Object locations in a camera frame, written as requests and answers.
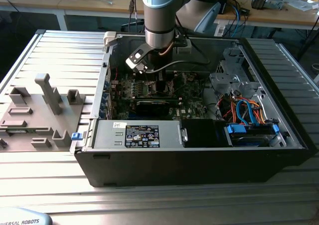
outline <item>aluminum extrusion table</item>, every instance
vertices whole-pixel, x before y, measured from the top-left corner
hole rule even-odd
[[[86,94],[83,131],[103,53],[103,33],[36,34],[0,84],[0,113],[14,85],[41,93],[28,84],[46,72],[61,93],[76,88]],[[0,207],[48,213],[56,225],[307,225],[319,204],[318,155],[262,184],[94,188],[68,152],[0,152],[0,171]]]

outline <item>robotic arm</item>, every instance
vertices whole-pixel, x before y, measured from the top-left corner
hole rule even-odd
[[[137,48],[126,60],[127,65],[142,73],[148,60],[156,69],[171,60],[172,47],[189,43],[183,36],[175,38],[176,13],[183,27],[205,33],[213,25],[220,9],[217,0],[143,0],[146,43]]]

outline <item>workbench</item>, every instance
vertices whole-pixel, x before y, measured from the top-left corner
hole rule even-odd
[[[10,0],[21,12],[48,13],[56,15],[60,29],[67,30],[66,15],[85,15],[101,17],[128,18],[130,0],[112,0],[112,4],[105,0]],[[311,29],[317,19],[318,10],[301,11],[285,4],[282,10],[251,8],[250,0],[238,0],[242,7],[250,10],[246,25]],[[137,0],[138,18],[144,18],[143,2]],[[16,11],[7,0],[0,0],[0,10]],[[235,14],[231,7],[226,8],[225,14],[219,14],[215,23],[218,24],[215,36],[221,36],[225,26],[232,23]]]
[[[86,95],[78,131],[86,130],[104,54],[103,35],[36,34],[0,84],[0,113],[9,105],[13,86],[42,93],[32,82],[37,73],[49,73],[60,93],[73,88]],[[0,171],[0,208],[48,213],[56,225],[307,225],[319,202],[318,155],[259,184],[94,188],[69,152],[0,152]]]

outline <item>power cable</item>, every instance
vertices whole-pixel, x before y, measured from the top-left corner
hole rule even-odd
[[[14,4],[9,1],[9,0],[6,0],[21,16],[20,17],[23,17],[25,19],[26,22],[28,22],[28,24],[33,27],[34,29],[36,29],[36,27],[22,14],[22,12],[20,12],[15,6]]]

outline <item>warning label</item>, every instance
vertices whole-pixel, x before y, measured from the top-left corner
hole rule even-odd
[[[125,132],[127,148],[159,148],[160,132],[158,125],[128,125]]]

